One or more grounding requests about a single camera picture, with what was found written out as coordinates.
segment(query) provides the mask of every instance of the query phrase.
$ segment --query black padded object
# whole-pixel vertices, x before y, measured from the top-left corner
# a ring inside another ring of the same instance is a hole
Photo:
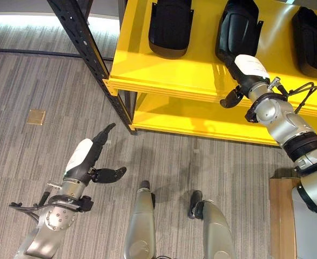
[[[301,72],[317,78],[317,15],[301,7],[293,17],[293,31]]]
[[[152,3],[149,29],[151,50],[165,58],[183,56],[190,42],[192,0],[158,0]]]
[[[229,64],[239,54],[255,56],[263,21],[253,0],[229,0],[219,22],[216,56]]]
[[[113,170],[108,168],[96,169],[92,181],[97,183],[112,183],[117,182],[124,176],[127,168],[121,167],[120,169]]]
[[[195,190],[192,193],[192,196],[190,199],[190,208],[188,209],[188,214],[187,214],[187,216],[190,219],[195,219],[195,218],[199,219],[200,218],[200,217],[196,217],[198,215],[200,216],[200,210],[198,210],[198,211],[195,210],[194,213],[193,213],[193,210],[202,201],[202,199],[203,199],[203,193],[200,190]],[[203,219],[203,206],[201,208],[201,218],[200,219]]]

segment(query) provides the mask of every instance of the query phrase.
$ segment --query yellow shelving unit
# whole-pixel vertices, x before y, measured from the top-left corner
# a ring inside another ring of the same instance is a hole
[[[214,53],[226,2],[192,1],[194,16],[187,53],[179,59],[165,59],[149,48],[152,1],[128,1],[110,78],[105,83],[113,95],[118,90],[141,93],[132,127],[275,144],[264,127],[245,120],[249,100],[244,98],[233,109],[219,105],[237,85]],[[272,0],[255,2],[259,19],[264,21],[257,58],[271,79],[280,77],[288,90],[309,81],[317,85],[317,78],[304,76],[296,64],[291,20],[299,7]],[[293,96],[289,102],[297,107],[303,98],[303,94]],[[300,114],[317,130],[317,91]]]
[[[244,118],[247,108],[224,109],[217,103],[140,93],[133,126],[202,137],[276,145],[267,129]],[[317,117],[304,116],[317,131]]]

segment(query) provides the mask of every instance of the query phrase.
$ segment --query robotic arm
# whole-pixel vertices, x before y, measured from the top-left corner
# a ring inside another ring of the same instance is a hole
[[[36,228],[26,237],[19,247],[15,259],[51,259],[60,246],[66,230],[73,224],[79,212],[91,210],[93,201],[88,196],[82,196],[83,190],[90,180],[96,183],[111,183],[118,181],[126,172],[122,167],[118,170],[107,168],[94,169],[96,161],[107,141],[109,131],[115,127],[112,123],[96,137],[84,139],[79,143],[69,160],[62,184],[47,183],[47,188],[39,202],[33,207],[22,207],[22,204],[12,202],[11,208],[31,216],[36,222]],[[52,189],[57,194],[50,197]],[[42,209],[38,217],[34,211]]]
[[[263,124],[292,159],[295,170],[301,176],[298,192],[307,207],[317,213],[317,134],[298,115],[308,96],[316,90],[316,86],[308,83],[288,93],[280,84],[279,78],[269,82],[265,68],[255,57],[240,54],[234,61],[226,60],[225,63],[239,85],[221,100],[221,105],[224,108],[234,107],[242,96],[252,101],[245,118],[249,122]],[[281,93],[274,93],[274,87]],[[288,97],[307,90],[307,97],[294,111],[293,106],[287,102]]]
[[[252,101],[245,118],[263,124],[285,150],[301,176],[297,190],[307,207],[317,213],[317,133],[298,115],[307,98],[317,89],[312,82],[287,92],[276,77],[270,82],[265,68],[254,56],[260,29],[259,9],[253,0],[228,0],[220,20],[215,48],[238,86],[220,101],[224,108],[235,107],[243,98]],[[308,91],[294,111],[288,97]]]

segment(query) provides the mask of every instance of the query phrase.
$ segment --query silver robot leg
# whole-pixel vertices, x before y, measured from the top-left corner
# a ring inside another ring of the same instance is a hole
[[[152,259],[156,255],[153,201],[150,184],[143,181],[126,234],[125,259]]]
[[[191,219],[204,221],[203,246],[205,259],[236,259],[235,246],[223,213],[213,201],[201,200],[201,191],[194,191],[191,197]]]

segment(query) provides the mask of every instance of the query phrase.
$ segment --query brass floor plate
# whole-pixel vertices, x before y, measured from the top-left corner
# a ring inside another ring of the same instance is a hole
[[[43,125],[44,117],[44,110],[30,109],[26,124]]]

